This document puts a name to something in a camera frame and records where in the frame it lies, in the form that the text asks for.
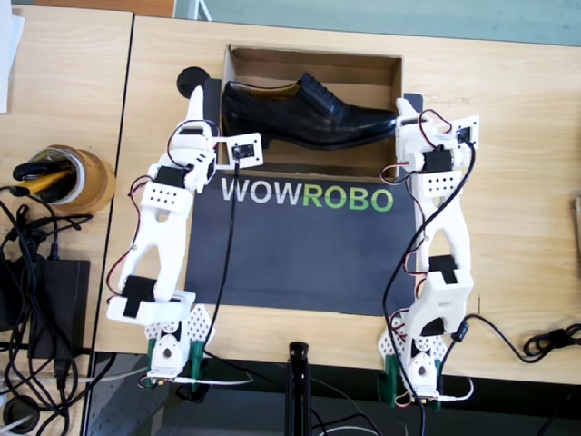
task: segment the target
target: black mat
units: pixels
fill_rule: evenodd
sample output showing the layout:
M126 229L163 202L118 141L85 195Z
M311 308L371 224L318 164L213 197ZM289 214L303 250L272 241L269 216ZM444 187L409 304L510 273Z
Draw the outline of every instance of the black mat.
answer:
M210 119L218 114L220 89L219 81L211 83L204 107ZM421 96L410 100L421 107ZM195 197L185 289L198 302L215 303L219 291L231 185L231 175L217 173ZM305 199L305 189L321 189L320 206ZM242 176L222 303L381 315L383 291L414 230L413 202L403 185ZM389 311L409 306L413 289L414 279L401 273Z

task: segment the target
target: wooden table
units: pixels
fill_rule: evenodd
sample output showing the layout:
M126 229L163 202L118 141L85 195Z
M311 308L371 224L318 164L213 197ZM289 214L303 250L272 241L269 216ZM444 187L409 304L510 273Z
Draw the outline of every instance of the wooden table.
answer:
M197 65L221 78L230 43L403 55L406 91L422 94L426 107L452 119L480 114L476 171L462 200L476 283L468 309L495 322L517 345L579 321L570 199L581 188L581 49L572 47L137 17L107 270L133 235L130 183L157 162L186 114L187 101L175 86L178 73ZM156 261L151 258L141 273L156 276ZM146 351L142 327L110 322L105 313L102 303L97 350ZM379 369L377 339L384 328L380 317L223 306L211 350L223 358L284 362L289 342L305 341L311 363ZM473 322L446 372L581 383L580 357L575 347L525 365Z
M133 15L32 6L14 11L26 24L12 71L8 114L0 114L0 183L13 183L13 168L51 144L84 148L115 165ZM2 201L13 213L22 203L6 193ZM36 217L47 214L37 207L32 212ZM62 259L91 261L84 328L88 349L93 344L108 219L105 208L81 232L59 235ZM11 228L4 216L0 228L4 239ZM2 341L7 339L4 333ZM7 356L1 356L3 369ZM85 373L88 358L81 360L79 368ZM82 402L72 410L70 434L79 433L82 410ZM60 434L62 425L56 420L46 434Z

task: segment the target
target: wowrobo logo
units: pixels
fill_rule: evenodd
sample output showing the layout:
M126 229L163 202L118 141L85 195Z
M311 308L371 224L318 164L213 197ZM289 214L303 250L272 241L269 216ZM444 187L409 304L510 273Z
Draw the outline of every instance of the wowrobo logo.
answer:
M231 181L230 186L228 186L226 179L222 178L222 195L225 201L230 201L233 190L234 181ZM301 197L303 206L314 204L316 207L322 207L323 204L326 204L331 209L347 206L352 211L364 211L371 204L371 207L376 211L387 212L393 206L393 196L387 189L377 189L369 196L367 189L353 186L349 188L349 192L337 185L330 186L323 192L323 188L317 184L297 183L293 188L293 183L290 182L269 183L257 180L251 184L248 179L241 185L238 184L236 197L239 202L243 202L248 194L255 203L263 204L272 199L273 192L276 203L284 204L288 201L293 206L299 204Z

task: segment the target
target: shoe box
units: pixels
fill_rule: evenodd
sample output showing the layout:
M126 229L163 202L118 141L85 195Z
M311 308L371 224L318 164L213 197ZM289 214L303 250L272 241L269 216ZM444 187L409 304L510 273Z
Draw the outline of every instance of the shoe box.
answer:
M292 48L229 45L222 90L229 81L255 86L283 86L309 73L348 104L390 109L404 93L404 60L398 55L305 51ZM220 149L220 163L228 157ZM264 150L264 165L242 173L379 183L379 173L396 162L395 139L347 150L315 151L282 141ZM391 177L397 176L393 169Z

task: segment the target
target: floor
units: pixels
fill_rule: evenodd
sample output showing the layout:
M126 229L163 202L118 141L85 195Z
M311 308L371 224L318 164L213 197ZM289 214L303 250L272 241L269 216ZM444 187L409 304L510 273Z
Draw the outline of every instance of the floor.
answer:
M196 0L13 0L192 18ZM581 45L580 0L205 0L213 21Z

